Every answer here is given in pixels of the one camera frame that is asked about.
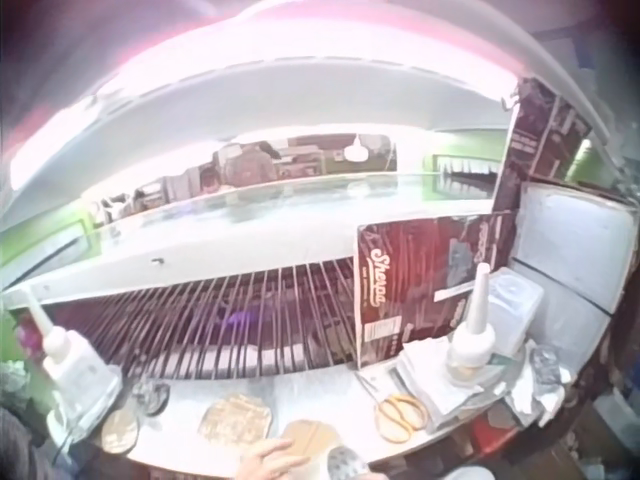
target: green wall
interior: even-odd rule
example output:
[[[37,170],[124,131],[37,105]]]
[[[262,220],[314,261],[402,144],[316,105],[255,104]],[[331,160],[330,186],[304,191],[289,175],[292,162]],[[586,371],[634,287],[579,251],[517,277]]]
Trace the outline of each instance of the green wall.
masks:
[[[502,162],[507,142],[506,130],[458,130],[441,132],[434,135],[432,145],[427,146],[423,161],[423,200],[450,200],[451,196],[437,189],[439,171],[436,157],[470,157]]]
[[[43,213],[33,219],[10,228],[0,234],[0,265],[5,265],[29,251],[47,238],[69,226],[80,223],[85,235],[89,235],[89,251],[86,257],[100,253],[99,239],[90,235],[93,232],[93,220],[82,201]],[[15,335],[15,319],[5,311],[0,311],[0,361],[25,360]],[[40,367],[27,361],[27,369],[31,373],[29,393],[36,407],[42,412],[52,405],[51,388],[48,378]]]

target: plastic bag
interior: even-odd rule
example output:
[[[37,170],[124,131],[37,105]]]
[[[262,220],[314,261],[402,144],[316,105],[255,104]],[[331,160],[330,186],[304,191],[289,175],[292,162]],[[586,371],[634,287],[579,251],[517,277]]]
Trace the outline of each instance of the plastic bag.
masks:
[[[30,374],[24,362],[0,363],[0,404],[14,410],[25,410],[29,400]]]

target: plastic container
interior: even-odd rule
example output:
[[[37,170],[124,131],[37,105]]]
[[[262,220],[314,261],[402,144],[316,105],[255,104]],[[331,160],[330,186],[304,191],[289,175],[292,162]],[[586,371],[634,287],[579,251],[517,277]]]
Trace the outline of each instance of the plastic container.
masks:
[[[516,354],[543,295],[540,285],[509,268],[491,276],[488,321],[496,335],[496,353],[508,357]]]

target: glue bottle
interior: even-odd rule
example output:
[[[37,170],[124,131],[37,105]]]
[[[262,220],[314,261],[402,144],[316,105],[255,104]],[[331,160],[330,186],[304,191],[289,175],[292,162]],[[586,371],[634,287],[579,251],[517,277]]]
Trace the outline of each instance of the glue bottle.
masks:
[[[478,265],[467,315],[451,339],[447,367],[451,376],[459,381],[472,381],[493,354],[496,334],[487,322],[490,272],[489,264]]]
[[[38,329],[43,336],[46,357],[42,366],[60,394],[69,419],[81,419],[119,381],[86,338],[53,324],[26,287],[24,294]]]

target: white tissue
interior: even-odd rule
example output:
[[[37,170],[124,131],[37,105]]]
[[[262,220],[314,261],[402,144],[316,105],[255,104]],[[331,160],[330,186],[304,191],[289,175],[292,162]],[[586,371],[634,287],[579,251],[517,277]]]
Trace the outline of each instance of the white tissue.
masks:
[[[446,371],[448,350],[446,337],[407,343],[396,366],[407,388],[427,406],[435,427],[455,417],[471,396],[483,391],[451,384]]]

